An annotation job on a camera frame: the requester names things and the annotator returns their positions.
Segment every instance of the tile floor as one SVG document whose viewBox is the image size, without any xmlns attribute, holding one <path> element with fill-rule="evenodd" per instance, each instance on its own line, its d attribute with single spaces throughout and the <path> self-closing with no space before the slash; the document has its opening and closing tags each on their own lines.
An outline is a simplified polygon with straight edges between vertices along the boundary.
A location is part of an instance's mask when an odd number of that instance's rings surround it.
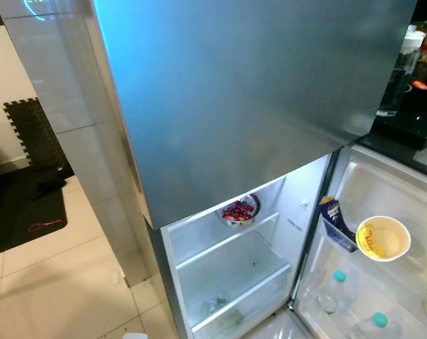
<svg viewBox="0 0 427 339">
<path fill-rule="evenodd" d="M 161 278 L 127 288 L 81 186 L 63 188 L 62 230 L 0 254 L 0 339 L 177 339 Z"/>
</svg>

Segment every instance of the black mat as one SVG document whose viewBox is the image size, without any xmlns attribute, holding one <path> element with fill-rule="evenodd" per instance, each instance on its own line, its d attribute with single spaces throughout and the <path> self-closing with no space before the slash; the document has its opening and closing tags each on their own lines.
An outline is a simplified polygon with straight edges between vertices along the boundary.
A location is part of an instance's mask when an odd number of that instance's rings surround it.
<svg viewBox="0 0 427 339">
<path fill-rule="evenodd" d="M 4 111 L 32 166 L 58 169 L 61 178 L 73 176 L 64 152 L 37 98 L 4 103 Z"/>
<path fill-rule="evenodd" d="M 31 166 L 0 175 L 0 252 L 66 226 L 64 184 L 55 169 Z"/>
</svg>

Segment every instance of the crisper drawer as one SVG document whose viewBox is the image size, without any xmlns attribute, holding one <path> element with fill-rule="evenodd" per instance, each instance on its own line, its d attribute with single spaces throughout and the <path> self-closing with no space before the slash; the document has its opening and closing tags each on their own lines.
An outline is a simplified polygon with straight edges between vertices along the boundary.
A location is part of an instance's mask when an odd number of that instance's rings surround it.
<svg viewBox="0 0 427 339">
<path fill-rule="evenodd" d="M 192 327 L 195 339 L 240 338 L 287 298 L 289 268 L 282 268 L 217 313 Z"/>
</svg>

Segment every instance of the water bottle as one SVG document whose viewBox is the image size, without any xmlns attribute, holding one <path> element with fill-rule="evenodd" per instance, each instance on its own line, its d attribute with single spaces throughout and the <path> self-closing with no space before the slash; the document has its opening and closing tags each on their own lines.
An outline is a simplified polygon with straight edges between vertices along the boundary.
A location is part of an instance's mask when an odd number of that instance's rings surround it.
<svg viewBox="0 0 427 339">
<path fill-rule="evenodd" d="M 326 313 L 333 314 L 337 311 L 337 306 L 343 297 L 343 283 L 346 279 L 345 273 L 336 270 L 321 289 L 317 296 L 317 303 Z"/>
<path fill-rule="evenodd" d="M 350 339 L 390 339 L 392 331 L 387 326 L 387 317 L 382 313 L 375 313 L 371 318 L 358 322 L 353 326 Z"/>
</svg>

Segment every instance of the bottle cap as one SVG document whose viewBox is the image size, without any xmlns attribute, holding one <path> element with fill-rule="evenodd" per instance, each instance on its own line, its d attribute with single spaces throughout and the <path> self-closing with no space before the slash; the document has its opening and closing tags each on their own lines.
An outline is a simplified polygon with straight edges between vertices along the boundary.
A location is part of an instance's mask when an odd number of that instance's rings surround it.
<svg viewBox="0 0 427 339">
<path fill-rule="evenodd" d="M 379 328 L 384 328 L 387 325 L 387 318 L 386 318 L 386 316 L 384 314 L 380 313 L 380 312 L 376 312 L 371 317 L 371 320 Z"/>
<path fill-rule="evenodd" d="M 332 277 L 339 283 L 343 283 L 347 279 L 347 275 L 341 270 L 336 270 L 334 274 L 332 274 Z"/>
</svg>

